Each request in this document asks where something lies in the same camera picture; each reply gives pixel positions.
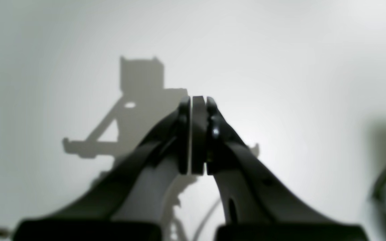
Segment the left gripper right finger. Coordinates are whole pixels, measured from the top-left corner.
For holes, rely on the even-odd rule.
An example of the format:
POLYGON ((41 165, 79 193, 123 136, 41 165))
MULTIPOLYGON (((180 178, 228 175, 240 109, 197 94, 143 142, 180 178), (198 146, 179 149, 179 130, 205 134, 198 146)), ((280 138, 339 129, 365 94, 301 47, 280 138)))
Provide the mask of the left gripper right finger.
POLYGON ((216 241, 367 241, 293 194, 238 136, 211 97, 192 98, 192 172, 213 176, 225 225, 216 241))

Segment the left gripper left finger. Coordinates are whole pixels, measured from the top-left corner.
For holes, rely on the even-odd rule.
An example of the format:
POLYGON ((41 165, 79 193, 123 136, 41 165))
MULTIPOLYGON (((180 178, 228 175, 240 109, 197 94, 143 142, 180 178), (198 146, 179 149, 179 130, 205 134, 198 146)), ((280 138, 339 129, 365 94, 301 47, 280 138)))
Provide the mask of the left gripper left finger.
POLYGON ((161 241, 165 194, 188 170, 190 97, 94 187, 63 209, 23 221, 14 241, 161 241))

